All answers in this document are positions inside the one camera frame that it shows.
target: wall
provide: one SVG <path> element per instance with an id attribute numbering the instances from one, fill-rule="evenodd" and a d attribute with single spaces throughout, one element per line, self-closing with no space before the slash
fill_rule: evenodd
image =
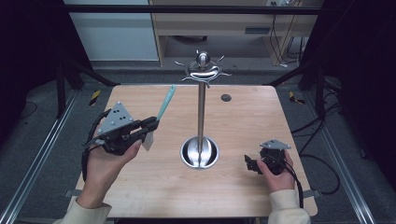
<path id="1" fill-rule="evenodd" d="M 64 0 L 65 4 L 148 5 L 147 0 Z M 158 61 L 148 13 L 70 13 L 90 61 Z"/>

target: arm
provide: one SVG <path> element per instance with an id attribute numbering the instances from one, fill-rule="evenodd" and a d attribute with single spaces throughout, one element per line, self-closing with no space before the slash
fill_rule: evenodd
<path id="1" fill-rule="evenodd" d="M 285 157 L 286 162 L 292 167 L 293 161 L 287 151 Z M 280 175 L 273 175 L 263 161 L 257 160 L 257 164 L 270 190 L 272 212 L 268 217 L 268 223 L 310 223 L 308 213 L 299 207 L 293 176 L 286 169 Z"/>
<path id="2" fill-rule="evenodd" d="M 102 147 L 93 149 L 88 160 L 87 179 L 80 196 L 72 202 L 64 218 L 54 223 L 105 223 L 111 210 L 110 205 L 103 203 L 107 191 L 122 167 L 137 155 L 141 144 L 141 140 L 136 141 L 122 156 L 108 154 Z"/>

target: wooden tabletop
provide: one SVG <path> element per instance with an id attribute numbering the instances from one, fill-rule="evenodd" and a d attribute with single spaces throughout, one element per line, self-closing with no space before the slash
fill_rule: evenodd
<path id="1" fill-rule="evenodd" d="M 123 103 L 134 119 L 157 116 L 170 86 L 117 86 L 107 108 Z M 221 100 L 222 94 L 232 97 Z M 150 151 L 141 148 L 121 171 L 105 203 L 110 217 L 267 217 L 271 212 L 264 178 L 244 161 L 260 157 L 260 143 L 276 138 L 291 146 L 294 170 L 309 189 L 276 90 L 270 86 L 216 86 L 206 90 L 204 135 L 219 146 L 219 160 L 196 170 L 184 164 L 180 148 L 197 135 L 198 85 L 177 86 Z M 82 189 L 82 178 L 77 189 Z M 304 200 L 311 216 L 318 209 Z"/>

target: sleeve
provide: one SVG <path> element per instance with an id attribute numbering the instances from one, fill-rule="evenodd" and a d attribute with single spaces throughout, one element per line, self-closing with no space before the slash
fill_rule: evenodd
<path id="1" fill-rule="evenodd" d="M 54 224 L 92 224 L 105 223 L 111 206 L 103 203 L 101 207 L 87 209 L 81 207 L 76 201 L 73 201 L 63 219 L 59 219 Z"/>
<path id="2" fill-rule="evenodd" d="M 308 213 L 300 208 L 294 189 L 279 190 L 269 196 L 272 205 L 272 212 L 268 217 L 269 224 L 311 223 Z"/>

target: yellow and black tape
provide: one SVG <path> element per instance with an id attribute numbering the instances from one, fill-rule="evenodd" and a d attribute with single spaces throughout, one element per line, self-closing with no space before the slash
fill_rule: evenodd
<path id="1" fill-rule="evenodd" d="M 100 94 L 100 91 L 95 91 L 95 92 L 93 93 L 92 98 L 91 98 L 91 100 L 90 100 L 90 105 L 95 105 L 96 100 L 97 100 L 98 97 L 99 97 L 99 94 Z"/>
<path id="2" fill-rule="evenodd" d="M 289 100 L 290 100 L 291 102 L 295 102 L 295 103 L 298 103 L 298 104 L 300 104 L 300 105 L 305 105 L 305 100 L 297 100 L 297 99 L 294 97 L 294 93 L 293 93 L 292 91 L 289 91 Z"/>

